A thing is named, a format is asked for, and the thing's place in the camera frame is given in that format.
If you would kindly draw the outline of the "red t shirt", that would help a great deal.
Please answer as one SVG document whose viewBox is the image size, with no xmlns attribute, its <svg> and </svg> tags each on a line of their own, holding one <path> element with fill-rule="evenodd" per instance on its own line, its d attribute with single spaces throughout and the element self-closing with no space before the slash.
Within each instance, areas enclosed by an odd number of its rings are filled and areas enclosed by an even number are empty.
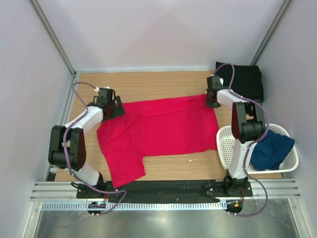
<svg viewBox="0 0 317 238">
<path fill-rule="evenodd" d="M 218 123 L 204 94 L 125 103 L 125 115 L 97 130 L 115 188 L 143 177 L 145 156 L 216 150 Z"/>
</svg>

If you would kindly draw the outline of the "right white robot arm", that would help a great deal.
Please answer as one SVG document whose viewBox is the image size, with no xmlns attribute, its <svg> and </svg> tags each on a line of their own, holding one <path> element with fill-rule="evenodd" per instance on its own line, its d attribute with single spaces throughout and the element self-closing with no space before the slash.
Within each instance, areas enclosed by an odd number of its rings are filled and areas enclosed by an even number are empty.
<svg viewBox="0 0 317 238">
<path fill-rule="evenodd" d="M 267 117 L 260 100 L 245 98 L 224 87 L 219 76 L 209 76 L 207 85 L 207 107 L 225 105 L 231 109 L 231 133 L 235 138 L 233 159 L 225 177 L 223 181 L 208 182 L 207 195 L 212 198 L 239 196 L 248 188 L 251 151 L 267 134 Z"/>
</svg>

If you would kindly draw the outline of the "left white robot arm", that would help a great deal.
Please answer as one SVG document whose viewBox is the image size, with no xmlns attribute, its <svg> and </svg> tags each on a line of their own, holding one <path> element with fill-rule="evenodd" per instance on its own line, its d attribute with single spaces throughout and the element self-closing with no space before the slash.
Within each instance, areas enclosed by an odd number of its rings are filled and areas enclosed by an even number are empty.
<svg viewBox="0 0 317 238">
<path fill-rule="evenodd" d="M 65 125 L 55 125 L 51 129 L 48 161 L 50 165 L 67 170 L 71 176 L 88 188 L 94 198 L 105 192 L 101 173 L 87 162 L 86 134 L 98 123 L 125 115 L 121 98 L 115 90 L 104 87 L 94 88 L 97 95 L 84 111 Z"/>
</svg>

